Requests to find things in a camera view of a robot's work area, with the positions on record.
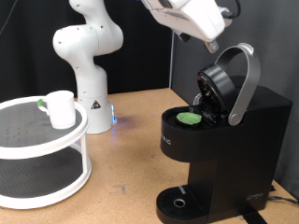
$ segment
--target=black coffee maker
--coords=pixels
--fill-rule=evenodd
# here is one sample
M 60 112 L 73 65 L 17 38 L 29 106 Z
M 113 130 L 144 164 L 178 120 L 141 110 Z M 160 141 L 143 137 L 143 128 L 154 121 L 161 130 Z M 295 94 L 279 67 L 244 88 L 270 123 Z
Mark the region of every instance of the black coffee maker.
M 248 62 L 241 84 L 224 72 L 239 53 Z M 252 46 L 228 48 L 199 72 L 201 93 L 195 105 L 163 113 L 162 152 L 190 163 L 188 184 L 166 189 L 157 198 L 163 223 L 211 223 L 265 208 L 292 103 L 258 87 L 260 74 Z M 201 115 L 202 121 L 178 122 L 182 112 Z

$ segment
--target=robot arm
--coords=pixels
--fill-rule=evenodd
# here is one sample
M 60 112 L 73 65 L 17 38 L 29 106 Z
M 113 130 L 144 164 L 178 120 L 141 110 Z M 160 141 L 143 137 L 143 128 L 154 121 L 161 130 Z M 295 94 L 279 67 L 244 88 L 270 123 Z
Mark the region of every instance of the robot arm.
M 72 66 L 78 87 L 78 102 L 89 118 L 87 133 L 102 133 L 113 124 L 112 106 L 107 98 L 107 74 L 93 57 L 122 46 L 121 28 L 108 16 L 104 0 L 69 0 L 86 24 L 58 30 L 53 38 L 56 53 Z
M 229 16 L 232 14 L 227 8 L 218 7 L 214 0 L 141 1 L 157 22 L 170 27 L 185 42 L 190 35 L 202 39 L 211 53 L 219 48 L 215 39 L 234 18 Z

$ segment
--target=white mug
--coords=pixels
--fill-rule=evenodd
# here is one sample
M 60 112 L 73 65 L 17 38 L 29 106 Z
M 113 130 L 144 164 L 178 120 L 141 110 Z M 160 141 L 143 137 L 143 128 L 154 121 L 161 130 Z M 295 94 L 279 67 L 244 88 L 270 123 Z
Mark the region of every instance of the white mug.
M 38 108 L 50 116 L 54 129 L 67 129 L 76 124 L 74 93 L 71 91 L 54 91 L 45 98 L 38 100 Z

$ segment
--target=mug handle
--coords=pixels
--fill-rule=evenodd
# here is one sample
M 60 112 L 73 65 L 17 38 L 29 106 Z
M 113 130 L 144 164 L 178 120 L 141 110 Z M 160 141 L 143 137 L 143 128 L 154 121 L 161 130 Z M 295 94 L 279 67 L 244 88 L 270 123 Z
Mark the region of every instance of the mug handle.
M 44 99 L 39 99 L 39 100 L 37 101 L 37 106 L 38 106 L 38 108 L 39 108 L 41 111 L 46 112 L 46 114 L 49 115 L 49 110 L 48 110 L 46 107 L 43 106 L 43 103 L 44 103 L 44 102 L 47 102 L 47 101 L 44 100 Z

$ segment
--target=green coffee pod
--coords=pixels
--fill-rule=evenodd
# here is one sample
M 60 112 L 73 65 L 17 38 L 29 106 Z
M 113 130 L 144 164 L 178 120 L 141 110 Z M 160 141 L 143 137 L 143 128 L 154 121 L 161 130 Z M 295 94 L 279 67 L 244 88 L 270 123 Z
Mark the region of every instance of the green coffee pod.
M 202 116 L 191 112 L 179 113 L 177 119 L 184 124 L 198 124 L 202 120 Z
M 43 101 L 42 99 L 39 99 L 39 100 L 37 101 L 37 105 L 38 105 L 38 106 L 42 106 L 43 103 L 44 103 L 44 101 Z

